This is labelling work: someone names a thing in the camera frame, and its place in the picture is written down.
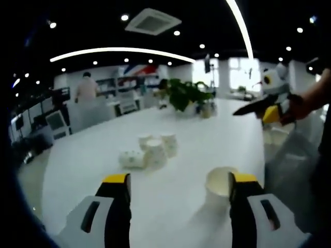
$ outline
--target black ceiling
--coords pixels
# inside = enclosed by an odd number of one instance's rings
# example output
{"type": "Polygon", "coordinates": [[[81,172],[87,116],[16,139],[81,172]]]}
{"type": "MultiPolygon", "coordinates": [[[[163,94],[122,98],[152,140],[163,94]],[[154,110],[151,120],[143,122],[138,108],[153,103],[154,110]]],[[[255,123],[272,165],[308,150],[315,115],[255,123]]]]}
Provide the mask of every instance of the black ceiling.
{"type": "MultiPolygon", "coordinates": [[[[316,14],[316,2],[303,1],[236,1],[246,22],[254,56],[276,62],[278,57],[289,56],[307,62],[318,56],[317,29],[309,23],[316,14]],[[296,29],[302,27],[299,34],[296,29]],[[285,48],[292,47],[291,52],[285,48]]],[[[54,5],[18,6],[13,22],[15,50],[12,51],[13,72],[21,78],[14,92],[35,87],[36,80],[51,85],[54,75],[98,66],[130,63],[146,64],[149,58],[155,63],[173,66],[183,61],[140,53],[105,52],[79,55],[50,63],[49,59],[64,53],[100,47],[133,47],[155,49],[190,58],[201,58],[206,53],[219,53],[220,59],[247,56],[245,44],[229,6],[225,0],[204,1],[147,1],[113,0],[57,3],[54,5]],[[153,8],[182,20],[182,24],[158,36],[124,31],[128,22],[121,21],[127,13],[132,19],[144,8],[153,8]],[[47,20],[57,23],[50,29],[47,20]],[[180,36],[174,36],[180,30],[180,36]]]]}

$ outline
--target person in white shirt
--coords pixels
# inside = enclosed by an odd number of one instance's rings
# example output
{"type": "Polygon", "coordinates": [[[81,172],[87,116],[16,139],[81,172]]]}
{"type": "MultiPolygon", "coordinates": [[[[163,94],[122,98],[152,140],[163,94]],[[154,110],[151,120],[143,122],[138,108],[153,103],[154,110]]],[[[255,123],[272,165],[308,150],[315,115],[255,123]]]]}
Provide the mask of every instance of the person in white shirt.
{"type": "Polygon", "coordinates": [[[90,101],[97,97],[98,84],[91,79],[89,72],[84,72],[83,80],[80,82],[76,92],[75,102],[90,101]]]}

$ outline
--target paper cup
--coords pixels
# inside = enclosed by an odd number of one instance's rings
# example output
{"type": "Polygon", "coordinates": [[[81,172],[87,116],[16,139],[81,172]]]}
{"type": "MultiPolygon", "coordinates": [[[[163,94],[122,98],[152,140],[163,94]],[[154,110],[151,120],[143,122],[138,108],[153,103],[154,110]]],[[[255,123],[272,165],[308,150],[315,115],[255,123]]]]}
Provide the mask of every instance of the paper cup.
{"type": "Polygon", "coordinates": [[[146,160],[147,166],[164,166],[167,163],[167,155],[163,148],[163,143],[158,139],[151,139],[146,143],[146,160]]]}
{"type": "Polygon", "coordinates": [[[206,204],[216,208],[226,208],[229,205],[230,186],[229,172],[237,172],[232,167],[217,167],[207,174],[206,204]]]}
{"type": "Polygon", "coordinates": [[[141,151],[123,151],[118,160],[125,168],[145,168],[147,164],[146,154],[141,151]]]}
{"type": "Polygon", "coordinates": [[[151,140],[153,136],[151,134],[142,134],[138,136],[138,142],[140,149],[143,151],[146,151],[146,142],[151,140]]]}
{"type": "Polygon", "coordinates": [[[168,158],[176,156],[178,150],[176,135],[173,133],[162,134],[161,139],[168,158]]]}

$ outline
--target table surface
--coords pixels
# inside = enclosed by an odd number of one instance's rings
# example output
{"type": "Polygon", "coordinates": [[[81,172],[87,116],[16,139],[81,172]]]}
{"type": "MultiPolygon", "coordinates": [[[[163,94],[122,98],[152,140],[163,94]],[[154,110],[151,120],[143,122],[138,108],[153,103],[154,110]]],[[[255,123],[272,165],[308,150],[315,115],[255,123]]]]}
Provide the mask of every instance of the table surface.
{"type": "Polygon", "coordinates": [[[232,116],[245,102],[217,99],[216,104],[217,116],[209,119],[150,108],[57,140],[43,183],[47,231],[59,233],[66,215],[95,195],[106,175],[123,172],[119,152],[139,150],[139,134],[173,132],[176,157],[158,170],[131,171],[131,247],[231,247],[228,213],[206,208],[206,176],[215,167],[230,166],[254,174],[263,185],[263,133],[254,114],[232,116]]]}

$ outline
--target human hand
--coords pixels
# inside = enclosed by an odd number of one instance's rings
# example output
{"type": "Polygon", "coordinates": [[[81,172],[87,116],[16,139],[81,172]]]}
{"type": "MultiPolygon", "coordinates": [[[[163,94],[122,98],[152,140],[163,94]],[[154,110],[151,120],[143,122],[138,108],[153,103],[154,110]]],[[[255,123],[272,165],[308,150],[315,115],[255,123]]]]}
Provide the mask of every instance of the human hand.
{"type": "Polygon", "coordinates": [[[306,118],[311,112],[304,98],[299,95],[289,95],[289,110],[281,117],[280,123],[285,126],[296,120],[306,118]]]}

